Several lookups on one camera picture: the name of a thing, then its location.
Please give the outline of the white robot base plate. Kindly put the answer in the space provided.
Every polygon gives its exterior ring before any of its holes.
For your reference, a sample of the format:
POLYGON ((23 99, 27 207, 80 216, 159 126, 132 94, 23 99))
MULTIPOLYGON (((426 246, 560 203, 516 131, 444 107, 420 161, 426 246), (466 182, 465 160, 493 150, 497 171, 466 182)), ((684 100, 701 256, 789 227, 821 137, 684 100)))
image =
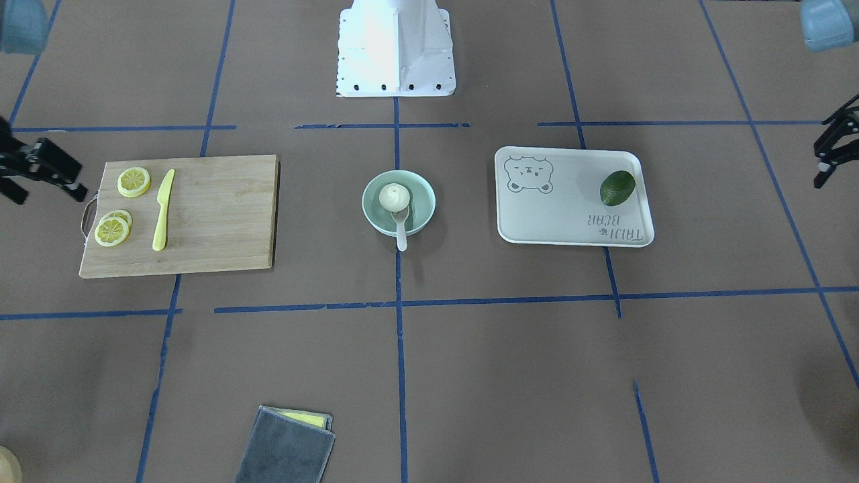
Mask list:
POLYGON ((450 16, 435 1, 354 1, 338 27, 337 96, 455 93, 450 16))

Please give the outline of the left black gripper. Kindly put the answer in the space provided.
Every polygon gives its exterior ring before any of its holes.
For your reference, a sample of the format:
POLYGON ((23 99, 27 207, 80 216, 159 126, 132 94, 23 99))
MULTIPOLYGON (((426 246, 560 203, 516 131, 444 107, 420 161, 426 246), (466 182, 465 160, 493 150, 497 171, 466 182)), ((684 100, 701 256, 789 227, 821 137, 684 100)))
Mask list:
POLYGON ((853 95, 821 122, 825 129, 813 143, 819 160, 818 174, 813 179, 816 189, 825 186, 838 165, 857 160, 857 138, 843 142, 844 138, 857 136, 857 98, 857 94, 853 95))

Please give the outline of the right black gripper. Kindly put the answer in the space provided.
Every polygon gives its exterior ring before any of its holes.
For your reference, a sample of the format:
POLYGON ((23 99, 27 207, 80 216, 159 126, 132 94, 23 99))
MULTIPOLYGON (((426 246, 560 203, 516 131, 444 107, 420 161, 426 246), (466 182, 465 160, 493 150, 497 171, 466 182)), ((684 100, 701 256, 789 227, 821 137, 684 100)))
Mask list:
POLYGON ((43 181, 67 193, 74 201, 83 202, 88 189, 78 180, 82 165, 47 138, 39 138, 35 144, 28 146, 13 137, 9 122, 1 119, 1 155, 3 196, 15 204, 22 205, 28 197, 28 191, 20 187, 12 176, 43 181))

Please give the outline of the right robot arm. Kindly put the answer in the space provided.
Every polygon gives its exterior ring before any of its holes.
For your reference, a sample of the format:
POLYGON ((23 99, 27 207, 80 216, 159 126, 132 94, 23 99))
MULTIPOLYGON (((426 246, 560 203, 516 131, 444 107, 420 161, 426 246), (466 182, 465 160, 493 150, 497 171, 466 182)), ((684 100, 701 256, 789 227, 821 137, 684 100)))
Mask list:
MULTIPOLYGON (((49 21, 40 1, 3 1, 1 6, 2 53, 39 55, 47 45, 49 21)), ((57 186, 74 201, 82 202, 88 189, 78 182, 82 165, 47 138, 29 146, 12 134, 8 120, 1 119, 1 193, 22 205, 28 191, 12 180, 29 178, 57 186)))

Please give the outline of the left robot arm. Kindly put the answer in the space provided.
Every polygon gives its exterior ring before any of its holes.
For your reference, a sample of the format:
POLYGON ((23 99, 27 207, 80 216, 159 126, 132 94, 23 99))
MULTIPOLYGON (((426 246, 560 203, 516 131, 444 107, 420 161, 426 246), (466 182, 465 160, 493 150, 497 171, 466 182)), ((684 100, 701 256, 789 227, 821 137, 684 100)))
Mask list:
MULTIPOLYGON (((857 43, 857 1, 803 1, 800 18, 804 43, 812 52, 824 52, 857 43)), ((857 98, 858 95, 852 96, 821 122, 826 129, 813 143, 819 171, 813 180, 816 189, 822 189, 838 167, 858 159, 857 98), (855 137, 855 140, 838 146, 843 138, 849 136, 855 137)))

